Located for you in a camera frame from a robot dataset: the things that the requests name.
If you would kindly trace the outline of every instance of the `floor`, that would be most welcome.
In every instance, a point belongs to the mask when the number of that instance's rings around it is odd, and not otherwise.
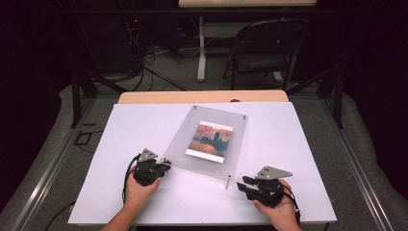
[[[166,51],[147,58],[146,67],[159,75],[144,71],[135,78],[109,76],[127,90],[229,90],[230,79],[221,79],[227,59],[209,57],[208,78],[198,83],[197,57]],[[99,230],[100,226],[67,225],[69,213],[53,216],[74,201],[82,187],[94,150],[97,147],[118,94],[95,83],[100,94],[96,99],[82,98],[83,117],[76,128],[72,122],[71,88],[60,93],[62,108],[56,124],[29,173],[0,216],[1,230]],[[279,88],[271,76],[239,78],[237,89],[264,86]],[[314,153],[323,183],[333,198],[338,221],[329,230],[408,230],[404,215],[408,204],[390,187],[375,163],[370,135],[358,115],[352,99],[344,96],[344,129],[336,127],[331,117],[331,101],[320,100],[312,85],[304,92],[291,95],[305,136]],[[81,132],[92,133],[88,145],[74,145]],[[324,225],[303,224],[304,230],[323,230]]]

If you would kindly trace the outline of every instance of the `black curtain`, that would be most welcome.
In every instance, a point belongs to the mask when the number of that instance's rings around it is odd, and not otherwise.
[[[356,101],[378,165],[408,199],[408,4],[388,1],[374,17],[344,74],[344,91]]]
[[[2,1],[0,11],[3,210],[53,127],[61,107],[59,91],[70,80],[36,2]]]

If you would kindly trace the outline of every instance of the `gray carpet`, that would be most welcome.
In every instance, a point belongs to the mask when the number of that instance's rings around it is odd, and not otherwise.
[[[227,59],[222,57],[209,58],[207,61],[207,79],[204,83],[197,83],[196,76],[197,58],[181,57],[170,53],[162,53],[155,57],[154,64],[149,68],[182,84],[192,90],[228,90],[230,79],[221,80],[222,72]],[[118,84],[131,90],[138,82],[140,76]],[[73,145],[69,143],[62,167],[49,192],[42,201],[39,209],[34,213],[33,222],[29,230],[43,230],[46,224],[64,206],[74,201],[88,172],[92,152],[97,147],[101,132],[109,118],[113,104],[118,95],[105,86],[95,84],[101,94],[91,101],[91,110],[82,121],[77,132],[92,133],[88,145]],[[247,89],[257,86],[278,86],[270,76],[256,78],[241,78],[237,81],[237,89]],[[167,81],[144,73],[144,78],[136,90],[179,90]],[[299,115],[306,138],[311,147],[315,161],[318,165],[323,183],[333,198],[333,207],[338,221],[330,224],[329,230],[378,230],[375,220],[367,205],[366,199],[361,194],[345,157],[344,146],[330,122],[330,115],[323,109],[320,100],[313,95],[314,88],[306,89],[305,95],[291,97]],[[63,99],[62,110],[57,122],[50,133],[44,147],[38,154],[36,161],[11,199],[3,213],[0,215],[0,229],[11,230],[20,216],[21,211],[29,201],[41,176],[52,163],[66,140],[66,135],[72,131],[69,128],[72,121],[70,88],[61,92]],[[388,183],[387,178],[375,163],[375,152],[370,143],[370,136],[358,115],[352,99],[344,98],[344,132],[350,140],[353,150],[362,163],[364,171],[376,190],[383,208],[392,222],[395,230],[408,230],[405,220],[408,214],[407,201],[401,198]],[[69,213],[61,213],[52,223],[49,230],[99,230],[100,226],[80,227],[68,225]],[[322,224],[302,224],[304,230],[323,230]]]

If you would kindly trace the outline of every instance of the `forearm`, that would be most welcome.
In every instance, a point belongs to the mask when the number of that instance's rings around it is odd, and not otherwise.
[[[128,231],[132,225],[133,220],[136,218],[141,208],[123,207],[106,225],[103,227],[103,231],[109,230],[123,230]]]

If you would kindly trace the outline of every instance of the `chair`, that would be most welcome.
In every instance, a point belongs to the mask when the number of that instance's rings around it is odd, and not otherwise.
[[[232,63],[231,90],[235,75],[285,71],[284,90],[293,69],[293,54],[303,41],[307,22],[302,19],[257,21],[243,27],[237,34],[225,78]]]

